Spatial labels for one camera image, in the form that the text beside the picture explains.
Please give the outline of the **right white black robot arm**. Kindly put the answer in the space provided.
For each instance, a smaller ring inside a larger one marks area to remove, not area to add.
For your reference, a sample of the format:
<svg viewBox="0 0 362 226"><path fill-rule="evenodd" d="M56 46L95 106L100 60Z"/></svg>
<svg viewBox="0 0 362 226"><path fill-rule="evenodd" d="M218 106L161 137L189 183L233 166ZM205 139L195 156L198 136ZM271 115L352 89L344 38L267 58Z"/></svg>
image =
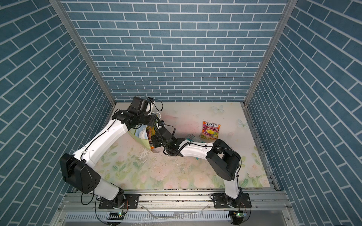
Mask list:
<svg viewBox="0 0 362 226"><path fill-rule="evenodd" d="M184 138L176 138L166 129L163 122L153 123L156 134L151 137L155 147L163 147L168 156L195 157L206 160L215 173L224 181L224 195L217 198L218 206L231 208L251 208L250 197L239 186L238 173L242 166L239 153L232 150L224 141L197 143Z"/></svg>

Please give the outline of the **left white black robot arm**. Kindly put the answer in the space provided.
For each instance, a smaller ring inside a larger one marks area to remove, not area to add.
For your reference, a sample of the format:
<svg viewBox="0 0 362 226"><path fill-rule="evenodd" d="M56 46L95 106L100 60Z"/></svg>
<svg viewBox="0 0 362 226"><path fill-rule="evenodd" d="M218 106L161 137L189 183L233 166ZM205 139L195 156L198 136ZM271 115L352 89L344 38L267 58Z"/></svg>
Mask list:
<svg viewBox="0 0 362 226"><path fill-rule="evenodd" d="M148 125L153 110L153 98L134 97L126 110L116 110L104 129L74 154L64 154L60 160L63 180L84 194L93 194L107 201L111 208L124 207L123 189L109 183L94 170L103 154L130 129Z"/></svg>

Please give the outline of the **teal candy bag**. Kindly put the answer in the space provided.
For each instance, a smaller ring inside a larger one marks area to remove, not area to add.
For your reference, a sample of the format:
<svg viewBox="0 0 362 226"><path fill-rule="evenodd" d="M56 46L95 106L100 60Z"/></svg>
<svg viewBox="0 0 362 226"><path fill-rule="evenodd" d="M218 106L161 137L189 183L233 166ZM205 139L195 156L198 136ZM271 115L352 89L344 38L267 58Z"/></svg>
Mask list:
<svg viewBox="0 0 362 226"><path fill-rule="evenodd" d="M195 136L193 134L188 134L186 139L188 141L191 141L192 143L209 143L209 141L205 141L204 139L202 139L198 136Z"/></svg>

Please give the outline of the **orange Fox's fruits candy bag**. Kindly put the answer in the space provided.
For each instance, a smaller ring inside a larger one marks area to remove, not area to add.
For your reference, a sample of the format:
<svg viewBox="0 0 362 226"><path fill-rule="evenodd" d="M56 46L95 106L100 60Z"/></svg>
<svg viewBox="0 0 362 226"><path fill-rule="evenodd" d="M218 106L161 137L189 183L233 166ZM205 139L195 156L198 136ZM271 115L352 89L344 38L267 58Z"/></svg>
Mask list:
<svg viewBox="0 0 362 226"><path fill-rule="evenodd" d="M220 127L220 124L203 121L200 137L208 140L216 140L219 138Z"/></svg>

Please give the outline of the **pastel printed paper bag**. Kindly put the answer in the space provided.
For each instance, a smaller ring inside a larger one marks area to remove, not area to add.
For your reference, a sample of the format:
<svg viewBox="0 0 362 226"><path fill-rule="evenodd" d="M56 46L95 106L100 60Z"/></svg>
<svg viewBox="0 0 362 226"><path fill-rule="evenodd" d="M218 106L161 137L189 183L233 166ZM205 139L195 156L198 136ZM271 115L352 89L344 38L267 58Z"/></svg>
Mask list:
<svg viewBox="0 0 362 226"><path fill-rule="evenodd" d="M153 123L150 122L149 124L139 124L137 126L135 126L134 128L131 128L128 131L128 134L131 135L131 137L138 142L139 144L141 144L144 148L146 148L147 150L153 152L153 153L160 153L163 151L162 147L158 147L155 148L153 150L150 149L150 145L149 145L149 141L148 141L148 137L147 137L147 132L146 132L146 127L150 126L150 127L154 127Z"/></svg>

